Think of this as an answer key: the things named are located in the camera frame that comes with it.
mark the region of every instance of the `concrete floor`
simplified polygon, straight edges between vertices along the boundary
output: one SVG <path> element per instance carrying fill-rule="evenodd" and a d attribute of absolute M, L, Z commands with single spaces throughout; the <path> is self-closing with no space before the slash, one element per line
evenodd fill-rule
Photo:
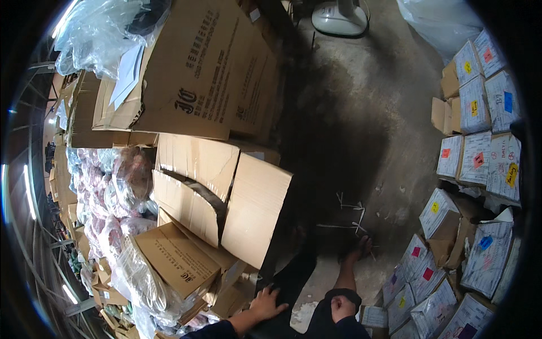
<path fill-rule="evenodd" d="M 371 21 L 364 37 L 316 32 L 312 60 L 288 77 L 279 147 L 281 166 L 294 173 L 298 223 L 356 221 L 358 212 L 338 209 L 336 192 L 366 208 L 362 227 L 378 247 L 375 260 L 358 263 L 356 283 L 363 304 L 375 305 L 383 281 L 421 230 L 418 216 L 437 185 L 443 136 L 431 125 L 430 112 L 431 98 L 441 96 L 443 64 L 395 0 L 367 2 Z M 299 27 L 310 42 L 310 18 Z M 336 255 L 319 257 L 294 306 L 292 327 L 306 330 L 338 271 Z"/>

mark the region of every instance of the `white fan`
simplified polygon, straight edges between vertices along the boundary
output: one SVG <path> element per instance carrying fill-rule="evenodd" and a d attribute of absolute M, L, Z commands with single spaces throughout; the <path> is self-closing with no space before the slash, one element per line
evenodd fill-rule
<path fill-rule="evenodd" d="M 322 33 L 339 36 L 358 36 L 366 29 L 369 19 L 363 9 L 352 0 L 324 2 L 312 12 L 312 24 Z"/>

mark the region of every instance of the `fluorescent light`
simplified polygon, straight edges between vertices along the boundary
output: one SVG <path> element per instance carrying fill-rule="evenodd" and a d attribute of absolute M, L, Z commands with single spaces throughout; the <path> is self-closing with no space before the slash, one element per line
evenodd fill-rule
<path fill-rule="evenodd" d="M 73 9 L 73 6 L 75 6 L 75 4 L 77 3 L 78 0 L 73 0 L 72 3 L 68 6 L 68 8 L 66 9 L 66 11 L 64 12 L 64 14 L 62 15 L 62 17 L 60 18 L 60 21 L 58 22 L 58 24 L 56 24 L 55 26 L 55 30 L 53 31 L 53 34 L 51 34 L 51 37 L 54 39 L 56 38 L 56 36 L 58 35 L 58 33 L 60 32 L 60 29 L 62 28 L 62 26 L 64 26 L 64 24 L 66 23 L 66 18 L 68 17 L 68 14 L 72 11 Z"/>
<path fill-rule="evenodd" d="M 30 195 L 30 177 L 28 176 L 28 165 L 24 165 L 24 184 L 27 186 L 27 199 L 30 206 L 30 214 L 32 219 L 36 220 L 36 211 L 34 210 L 34 203 L 32 202 L 32 196 Z"/>
<path fill-rule="evenodd" d="M 66 294 L 68 295 L 68 298 L 70 298 L 70 300 L 72 301 L 72 303 L 77 304 L 77 300 L 75 300 L 75 297 L 74 297 L 73 294 L 69 291 L 68 286 L 62 285 L 62 289 L 64 290 L 64 292 L 66 292 Z"/>

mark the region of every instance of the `person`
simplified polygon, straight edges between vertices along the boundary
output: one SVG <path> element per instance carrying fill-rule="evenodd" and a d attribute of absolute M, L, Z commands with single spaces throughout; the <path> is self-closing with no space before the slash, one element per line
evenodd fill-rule
<path fill-rule="evenodd" d="M 365 235 L 340 261 L 339 277 L 332 290 L 314 309 L 304 334 L 290 327 L 292 307 L 316 267 L 314 246 L 304 246 L 286 267 L 273 277 L 273 284 L 259 291 L 250 308 L 227 320 L 188 333 L 185 339 L 369 339 L 365 328 L 356 321 L 362 299 L 356 293 L 354 264 L 372 248 Z"/>

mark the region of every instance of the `dark shirt sleeve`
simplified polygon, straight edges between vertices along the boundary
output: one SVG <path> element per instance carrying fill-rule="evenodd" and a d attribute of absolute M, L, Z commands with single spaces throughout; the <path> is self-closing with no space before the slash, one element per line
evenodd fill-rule
<path fill-rule="evenodd" d="M 188 333 L 183 339 L 239 339 L 234 327 L 227 320 L 207 325 L 201 330 Z"/>
<path fill-rule="evenodd" d="M 356 317 L 346 317 L 337 323 L 340 337 L 342 339 L 370 339 L 369 333 L 361 325 Z"/>

